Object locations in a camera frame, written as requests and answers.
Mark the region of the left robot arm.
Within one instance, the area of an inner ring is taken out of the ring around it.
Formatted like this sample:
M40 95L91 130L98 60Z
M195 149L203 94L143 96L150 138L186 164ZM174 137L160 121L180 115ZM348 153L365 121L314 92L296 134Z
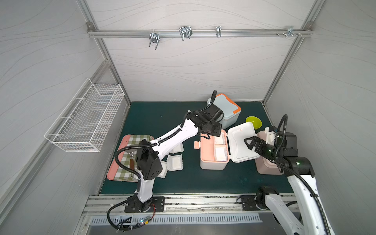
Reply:
M219 137L222 130L220 122L223 116L223 111L211 102L210 105L201 110L187 111L182 123L163 136L150 142L142 140L138 145L120 148L116 152L114 160L120 168L137 177L138 185L131 197L117 203L108 210L106 217L109 224L117 231L130 231L149 223L153 217L149 217L146 221L138 222L134 226L125 227L123 222L115 224L110 218L110 213L113 209L125 204L132 206L138 212L146 212L150 207L153 212L156 212L156 207L153 203L153 186L155 178L163 170L162 159L175 147L197 134ZM121 153L129 150L136 151L137 167L135 170L125 166L118 159Z

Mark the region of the blue box orange handle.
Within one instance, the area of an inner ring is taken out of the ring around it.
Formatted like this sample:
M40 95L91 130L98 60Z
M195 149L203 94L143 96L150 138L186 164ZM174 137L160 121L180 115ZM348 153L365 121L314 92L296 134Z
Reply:
M224 113L224 117L220 122L222 129L226 129L237 122L241 108L225 94L217 95L214 105Z

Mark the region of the white box peach handle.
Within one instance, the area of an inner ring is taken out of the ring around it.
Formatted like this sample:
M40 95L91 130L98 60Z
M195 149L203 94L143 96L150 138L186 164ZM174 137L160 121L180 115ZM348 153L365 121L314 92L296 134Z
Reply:
M221 131L219 137L200 136L194 148L200 150L200 167L204 170L224 170L232 161L241 163L260 157L252 148L248 148L245 139L255 137L256 133L251 122Z

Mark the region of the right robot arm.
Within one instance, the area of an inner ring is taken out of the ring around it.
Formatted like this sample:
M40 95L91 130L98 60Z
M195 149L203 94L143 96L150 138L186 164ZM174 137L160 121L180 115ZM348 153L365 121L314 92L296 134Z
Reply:
M300 157L297 137L287 132L269 132L260 137L244 139L250 150L275 164L288 179L293 189L301 220L272 187L259 187L254 204L259 210L270 210L288 235L333 235L317 189L315 172L309 159Z

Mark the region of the pink first aid box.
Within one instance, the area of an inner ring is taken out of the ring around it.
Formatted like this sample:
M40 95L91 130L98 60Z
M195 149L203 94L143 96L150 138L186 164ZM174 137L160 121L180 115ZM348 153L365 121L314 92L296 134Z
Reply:
M264 130L260 131L257 136L265 141ZM260 156L255 160L257 172L263 175L282 175L275 163L270 162L268 159Z

